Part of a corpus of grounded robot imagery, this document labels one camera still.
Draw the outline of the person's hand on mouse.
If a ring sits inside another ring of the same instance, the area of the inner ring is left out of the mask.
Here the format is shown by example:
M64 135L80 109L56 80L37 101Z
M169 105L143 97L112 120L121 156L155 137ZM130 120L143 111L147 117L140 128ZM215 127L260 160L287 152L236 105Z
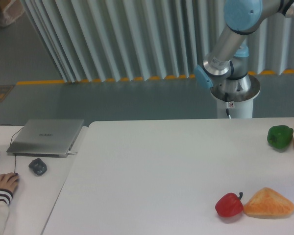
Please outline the person's hand on mouse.
M18 185L16 187L13 186L12 177L14 175L15 173L13 172L0 175L0 190L4 189L14 194L15 190L18 187Z

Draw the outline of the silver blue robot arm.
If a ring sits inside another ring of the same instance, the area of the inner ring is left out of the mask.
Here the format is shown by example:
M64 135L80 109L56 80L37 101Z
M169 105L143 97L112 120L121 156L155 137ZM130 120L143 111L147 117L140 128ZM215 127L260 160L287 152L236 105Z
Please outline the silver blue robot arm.
M194 69L195 78L205 88L211 88L225 79L238 80L231 61L247 35L255 32L262 21L280 13L294 19L294 0L227 0L224 5L225 27L213 50L202 65Z

